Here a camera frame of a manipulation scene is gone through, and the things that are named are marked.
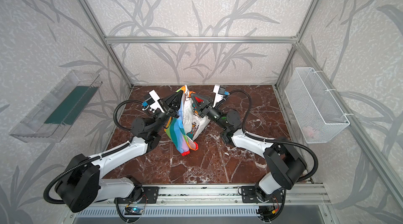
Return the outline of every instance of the black mounting plate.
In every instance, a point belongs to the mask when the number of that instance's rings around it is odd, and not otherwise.
[[[258,197],[256,196],[256,190],[254,186],[241,186],[241,195],[243,203],[262,203],[260,200],[258,200]],[[274,197],[271,197],[267,203],[272,204],[273,202],[282,202],[282,191],[275,190],[272,195],[276,197],[277,201]]]
[[[145,201],[147,201],[147,204],[155,204],[157,203],[157,198],[158,198],[158,186],[143,186],[143,194],[145,194],[144,197],[138,202],[138,204],[145,204]],[[129,199],[128,198],[117,198],[118,204],[128,204]]]

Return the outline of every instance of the aluminum frame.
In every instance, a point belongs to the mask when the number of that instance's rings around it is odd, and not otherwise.
[[[333,84],[330,82],[328,77],[321,71],[318,63],[313,59],[310,52],[306,47],[297,42],[296,49],[301,54],[305,63],[319,71],[318,74],[329,89],[335,89]],[[333,90],[333,96],[336,102],[340,105],[340,108],[347,114],[353,114],[353,111],[345,103],[343,98],[340,96],[337,90]],[[353,135],[354,139],[357,141],[361,150],[364,152],[365,156],[369,159],[371,165],[377,171],[380,179],[384,182],[386,188],[390,191],[393,198],[396,200],[397,204],[403,211],[403,181],[397,175],[395,170],[390,166],[390,163],[381,153],[379,148],[375,145],[374,141],[366,132],[365,128],[362,126],[358,118],[354,115],[348,115],[350,120],[350,126],[348,129]]]
[[[277,101],[279,102],[280,111],[281,111],[281,113],[282,113],[282,115],[284,117],[285,125],[287,126],[287,130],[288,130],[288,132],[290,134],[291,139],[293,139],[294,141],[296,141],[299,144],[302,144],[302,145],[306,146],[306,143],[299,141],[299,138],[295,134],[294,128],[292,127],[291,122],[290,122],[290,117],[289,117],[289,115],[287,113],[287,110],[285,109],[283,98],[281,97],[281,95],[280,95],[280,93],[278,91],[278,88],[273,85],[273,90],[275,92],[275,96],[277,98]],[[303,151],[301,148],[297,148],[297,151],[300,153],[300,155],[303,158],[305,158],[305,159],[310,158],[310,157],[307,157],[307,156],[310,156],[310,155],[307,155],[306,151]],[[307,162],[307,165],[308,165],[308,170],[312,170],[311,163]],[[311,182],[315,183],[315,175],[312,175],[310,177],[310,180],[311,180]]]
[[[124,98],[124,100],[129,100],[130,95],[131,95],[131,91],[128,92],[128,94],[126,95],[126,97]],[[126,105],[124,105],[124,107],[122,107],[122,108],[119,109],[118,115],[117,115],[117,119],[118,119],[118,120],[120,120],[120,117],[122,116],[123,111],[124,111]],[[106,151],[106,150],[108,149],[110,140],[112,139],[113,133],[115,132],[116,128],[117,128],[116,124],[113,124],[113,125],[112,125],[112,128],[111,128],[110,131],[109,131],[108,137],[106,138],[105,145],[101,148],[101,152]]]
[[[92,12],[88,1],[87,0],[77,0],[77,1],[78,1],[79,5],[81,6],[81,8],[83,9],[84,14],[87,16],[88,21],[90,22],[90,24],[92,25],[93,29],[95,30],[95,33],[97,34],[100,42],[105,47],[105,50],[107,51],[107,53],[109,54],[110,58],[112,59],[112,62],[116,65],[116,67],[118,68],[120,74],[123,76],[123,79],[125,80],[127,85],[131,88],[133,86],[132,83],[131,83],[131,80],[128,77],[126,71],[124,70],[124,68],[123,68],[120,60],[116,56],[115,52],[112,50],[110,45],[108,45],[108,43],[105,41],[105,35],[104,35],[103,31],[102,31],[101,25],[99,24],[99,22],[97,21],[94,13]]]
[[[332,205],[321,205],[319,206],[320,213],[322,214],[323,221],[325,224],[340,224],[337,218],[335,209]]]
[[[182,36],[107,36],[105,40],[108,44],[139,44],[139,43],[247,43],[247,44],[294,44],[296,37],[182,37]]]
[[[297,35],[296,35],[296,38],[297,38],[296,43],[300,42],[302,37],[304,36],[304,34],[305,34],[305,32],[306,32],[306,30],[307,30],[312,18],[314,17],[314,15],[316,13],[316,10],[318,9],[318,6],[320,5],[321,1],[322,0],[312,0],[311,5],[309,6],[308,11],[306,12],[306,15],[305,15],[305,17],[304,17],[304,19],[302,21],[301,27],[300,27]],[[293,57],[295,55],[295,51],[296,51],[295,45],[293,45],[293,48],[290,51],[290,53],[289,53],[289,55],[287,57],[287,60],[286,60],[284,66],[283,66],[283,68],[282,68],[282,70],[280,72],[279,78],[277,79],[276,86],[278,86],[280,84],[281,80],[283,79],[284,74],[285,74],[285,70],[291,64],[291,62],[293,60]]]
[[[156,204],[146,205],[153,209],[164,210],[166,208],[181,207],[191,209],[194,207],[210,206],[212,208],[220,208],[222,206],[232,207],[259,207],[268,206],[271,203],[242,203],[242,196],[239,194],[238,189],[241,186],[253,186],[254,184],[157,184],[149,186],[158,186],[158,199]],[[106,209],[114,210],[114,199],[107,201],[92,203],[87,209],[93,211]],[[325,213],[331,211],[332,205],[323,184],[308,184],[297,183],[291,190],[287,190],[286,203],[287,206],[297,205],[315,205],[319,206],[324,216]],[[63,214],[59,219],[58,224],[73,223],[74,219],[78,217],[78,213],[72,213],[66,206]]]

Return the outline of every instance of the brown marble surface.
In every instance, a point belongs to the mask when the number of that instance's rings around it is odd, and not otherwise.
[[[143,100],[146,93],[155,90],[166,97],[179,86],[135,86],[130,99]],[[261,136],[286,136],[288,130],[279,109],[272,86],[227,86],[227,91],[242,89],[252,97],[252,111],[246,129]],[[214,97],[213,86],[189,86],[189,90]],[[221,106],[223,111],[237,110],[242,118],[248,107],[248,99],[242,93],[234,93]],[[135,116],[145,116],[140,105],[128,104],[120,123],[129,128]],[[104,178],[134,176],[143,184],[182,183],[255,183],[267,172],[266,161],[253,152],[225,145],[220,139],[221,128],[210,122],[198,138],[197,151],[182,156],[162,130],[161,141],[153,151],[132,159],[109,172]],[[116,129],[108,149],[128,140],[129,132]]]

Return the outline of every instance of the white wire basket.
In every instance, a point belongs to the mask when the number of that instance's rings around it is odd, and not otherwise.
[[[295,68],[285,95],[307,143],[328,142],[350,125],[312,67]]]

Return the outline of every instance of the transparent acrylic box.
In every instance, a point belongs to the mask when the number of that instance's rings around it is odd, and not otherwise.
[[[60,142],[101,86],[98,77],[99,74],[71,71],[10,135],[23,142]]]

